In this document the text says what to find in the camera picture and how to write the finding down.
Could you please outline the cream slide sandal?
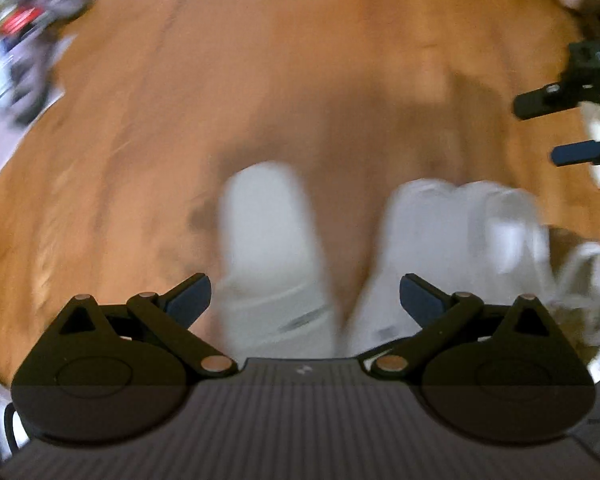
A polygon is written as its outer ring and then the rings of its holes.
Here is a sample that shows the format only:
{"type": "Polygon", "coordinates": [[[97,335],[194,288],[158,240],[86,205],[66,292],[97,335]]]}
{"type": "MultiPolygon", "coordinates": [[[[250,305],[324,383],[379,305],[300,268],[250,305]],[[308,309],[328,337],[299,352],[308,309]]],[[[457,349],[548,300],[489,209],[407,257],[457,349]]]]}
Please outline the cream slide sandal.
{"type": "Polygon", "coordinates": [[[356,356],[421,329],[401,306],[400,281],[415,273],[447,294],[470,289],[467,208],[462,190],[449,182],[420,179],[390,196],[376,243],[370,277],[358,296],[341,343],[356,356]]]}
{"type": "Polygon", "coordinates": [[[291,166],[238,171],[219,203],[223,276],[212,306],[227,352],[249,358],[336,356],[338,312],[306,192],[291,166]]]}

